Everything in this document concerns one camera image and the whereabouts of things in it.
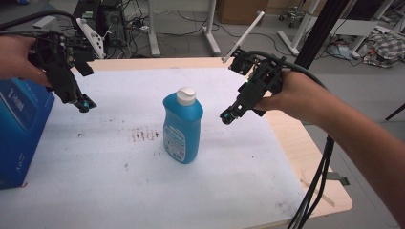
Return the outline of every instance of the blue plastic bottle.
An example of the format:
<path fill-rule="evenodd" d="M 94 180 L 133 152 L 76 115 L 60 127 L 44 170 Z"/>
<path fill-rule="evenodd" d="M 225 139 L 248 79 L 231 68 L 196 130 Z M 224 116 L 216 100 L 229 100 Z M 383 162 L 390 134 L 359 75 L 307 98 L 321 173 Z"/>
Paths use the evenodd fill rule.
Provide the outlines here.
<path fill-rule="evenodd" d="M 163 106 L 166 110 L 164 148 L 175 160 L 188 164 L 199 151 L 203 107 L 194 90 L 188 87 L 165 97 Z"/>

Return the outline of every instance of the bottle cap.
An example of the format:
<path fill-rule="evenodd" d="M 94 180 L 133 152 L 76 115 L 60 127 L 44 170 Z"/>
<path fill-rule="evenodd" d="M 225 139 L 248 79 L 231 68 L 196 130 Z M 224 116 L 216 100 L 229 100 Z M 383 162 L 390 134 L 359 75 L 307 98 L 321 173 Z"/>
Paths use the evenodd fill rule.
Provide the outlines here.
<path fill-rule="evenodd" d="M 189 87 L 180 88 L 176 93 L 176 100 L 182 106 L 193 105 L 196 100 L 196 92 Z"/>

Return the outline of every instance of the floor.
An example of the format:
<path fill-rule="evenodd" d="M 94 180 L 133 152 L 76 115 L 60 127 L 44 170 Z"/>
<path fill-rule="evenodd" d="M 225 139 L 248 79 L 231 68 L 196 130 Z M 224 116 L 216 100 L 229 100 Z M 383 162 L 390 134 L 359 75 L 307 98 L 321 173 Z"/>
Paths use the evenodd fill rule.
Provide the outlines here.
<path fill-rule="evenodd" d="M 28 15 L 39 10 L 63 9 L 72 13 L 75 9 L 75 2 L 77 0 L 68 3 L 62 0 L 31 0 L 27 6 L 18 6 L 15 4 L 15 0 L 5 0 L 0 2 L 0 23 L 12 20 L 15 15 Z M 143 15 L 147 13 L 146 0 L 139 0 L 139 7 L 131 2 L 126 8 L 125 14 L 128 17 L 136 12 L 139 16 L 139 9 Z M 155 11 L 154 14 L 159 24 L 158 32 L 184 34 L 195 31 L 189 35 L 159 33 L 161 57 L 212 56 L 207 42 L 203 39 L 202 32 L 199 31 L 202 25 L 201 21 L 206 18 L 205 13 L 172 10 Z M 247 26 L 222 25 L 216 18 L 216 26 L 214 26 L 212 33 L 222 51 L 222 56 L 226 55 L 232 48 L 233 42 L 246 29 Z M 247 38 L 242 48 L 274 53 L 279 57 L 285 55 L 288 57 L 288 61 L 293 62 L 295 57 L 290 55 L 287 47 L 278 37 L 278 30 L 284 31 L 292 38 L 297 28 L 289 28 L 288 22 L 279 21 L 277 15 L 266 15 L 262 25 L 254 29 L 255 34 L 251 34 Z M 141 33 L 136 35 L 135 39 L 138 46 L 136 54 L 141 57 L 150 57 L 147 35 Z M 111 58 L 129 57 L 135 54 L 135 50 L 135 46 L 131 47 L 130 52 L 117 49 Z M 332 93 L 405 141 L 405 111 L 390 121 L 385 120 L 387 115 L 405 102 L 405 91 L 403 90 L 405 85 L 404 63 L 398 63 L 390 69 L 362 63 L 356 65 L 357 63 L 356 60 L 350 63 L 335 57 L 323 57 L 314 60 L 309 70 L 317 75 Z M 305 125 L 305 127 L 322 151 L 326 134 L 315 126 Z M 330 166 L 340 176 L 349 179 L 351 185 L 345 188 L 352 198 L 353 207 L 345 213 L 310 219 L 306 228 L 398 228 L 384 204 L 339 146 L 336 146 L 333 151 Z"/>

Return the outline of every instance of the hand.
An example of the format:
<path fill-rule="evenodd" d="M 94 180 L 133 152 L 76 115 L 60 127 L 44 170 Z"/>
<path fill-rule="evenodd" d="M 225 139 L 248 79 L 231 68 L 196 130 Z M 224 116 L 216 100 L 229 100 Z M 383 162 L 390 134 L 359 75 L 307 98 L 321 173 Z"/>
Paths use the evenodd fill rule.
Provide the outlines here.
<path fill-rule="evenodd" d="M 327 105 L 340 100 L 302 73 L 282 71 L 283 90 L 264 97 L 255 106 L 262 111 L 280 110 L 294 118 L 315 125 L 327 112 Z"/>
<path fill-rule="evenodd" d="M 35 39 L 18 35 L 0 36 L 0 79 L 27 78 L 51 87 L 45 73 L 28 61 L 28 53 Z"/>

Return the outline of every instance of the cloth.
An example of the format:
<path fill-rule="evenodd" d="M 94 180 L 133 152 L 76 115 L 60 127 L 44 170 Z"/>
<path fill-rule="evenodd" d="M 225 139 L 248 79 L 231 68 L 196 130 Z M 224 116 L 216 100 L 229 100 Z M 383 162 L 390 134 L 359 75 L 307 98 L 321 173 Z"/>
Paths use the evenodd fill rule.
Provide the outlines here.
<path fill-rule="evenodd" d="M 405 41 L 389 33 L 372 33 L 366 45 L 372 50 L 364 56 L 363 63 L 391 68 L 404 59 Z"/>

